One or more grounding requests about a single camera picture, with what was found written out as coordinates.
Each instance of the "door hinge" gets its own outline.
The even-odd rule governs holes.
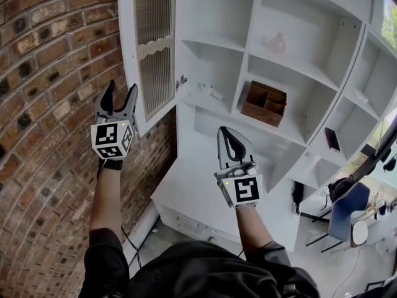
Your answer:
[[[185,84],[187,82],[187,77],[185,77],[185,75],[182,75],[181,76],[181,80],[179,81],[179,79],[176,81],[176,83],[175,83],[175,87],[176,87],[176,90],[178,91],[178,88],[180,87],[180,86],[182,86],[183,84]]]

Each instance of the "wooden organizer tray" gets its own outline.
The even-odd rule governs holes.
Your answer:
[[[287,93],[252,81],[241,113],[278,127],[287,105]]]

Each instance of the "chair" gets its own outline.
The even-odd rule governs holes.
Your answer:
[[[337,247],[343,242],[347,242],[352,228],[352,214],[353,212],[363,211],[366,209],[369,196],[370,190],[366,185],[361,182],[355,183],[345,194],[334,202],[331,209],[331,218],[329,220],[322,219],[322,221],[329,222],[328,233],[309,244],[306,244],[306,246],[317,243],[327,236],[334,237],[340,241],[339,243],[321,251],[324,253],[325,251],[329,251],[334,247]]]

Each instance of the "pink bottle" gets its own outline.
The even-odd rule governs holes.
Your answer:
[[[286,47],[285,41],[283,40],[283,33],[280,32],[267,42],[267,48],[274,54],[283,55]]]

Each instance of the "brick wall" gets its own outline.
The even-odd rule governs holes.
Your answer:
[[[126,95],[117,0],[0,0],[0,294],[76,297],[97,157],[93,100]],[[176,157],[175,111],[122,172],[130,231]]]

